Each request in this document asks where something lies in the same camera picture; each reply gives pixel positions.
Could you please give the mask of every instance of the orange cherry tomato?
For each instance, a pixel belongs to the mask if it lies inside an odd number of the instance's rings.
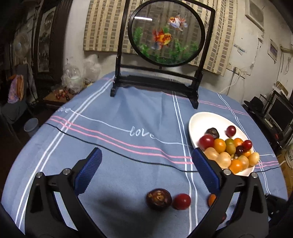
[[[229,166],[229,169],[233,174],[239,173],[240,171],[242,171],[242,168],[242,162],[238,159],[232,160],[231,165]]]
[[[215,139],[214,149],[220,154],[226,150],[226,143],[222,139]]]
[[[242,145],[243,140],[241,140],[240,138],[236,138],[236,139],[234,139],[233,143],[234,143],[235,147],[237,147],[239,145]]]
[[[217,198],[216,195],[214,195],[212,193],[209,195],[209,198],[207,200],[207,203],[208,203],[209,207],[211,207],[213,205],[213,203],[216,200],[216,198]]]
[[[244,152],[242,155],[244,155],[246,158],[251,155],[251,150]]]

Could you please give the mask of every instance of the striped curtain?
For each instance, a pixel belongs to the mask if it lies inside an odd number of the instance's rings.
[[[132,12],[146,1],[148,0],[132,0],[128,10],[128,19]],[[223,76],[233,47],[237,1],[199,1],[216,10],[214,30],[204,69]],[[207,31],[210,12],[187,1],[182,2],[191,6],[199,14]],[[91,0],[84,31],[85,51],[117,52],[124,5],[125,0]],[[122,51],[124,53],[136,54],[128,40],[127,27],[125,29]],[[198,66],[201,54],[189,64]]]

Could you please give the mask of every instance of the metal screw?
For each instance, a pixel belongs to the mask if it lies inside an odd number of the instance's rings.
[[[68,175],[70,173],[70,169],[63,169],[63,174]]]
[[[255,179],[258,177],[257,173],[255,173],[255,172],[251,173],[251,176]]]
[[[224,169],[223,172],[224,172],[225,175],[230,175],[231,174],[230,169]]]
[[[36,177],[37,177],[37,178],[40,178],[42,175],[43,175],[42,172],[38,172],[38,173],[36,174]]]

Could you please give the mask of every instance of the trash bin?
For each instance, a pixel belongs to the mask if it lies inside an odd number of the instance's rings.
[[[23,127],[24,131],[28,133],[30,137],[32,137],[37,130],[39,129],[39,121],[37,118],[31,118],[28,120]]]

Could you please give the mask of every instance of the plastic bag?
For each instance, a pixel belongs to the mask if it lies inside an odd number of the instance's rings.
[[[84,60],[83,78],[86,84],[93,83],[99,79],[101,73],[101,66],[98,63],[98,56],[93,54]]]
[[[61,77],[62,86],[71,89],[73,93],[79,93],[84,87],[84,80],[78,67],[66,63]]]

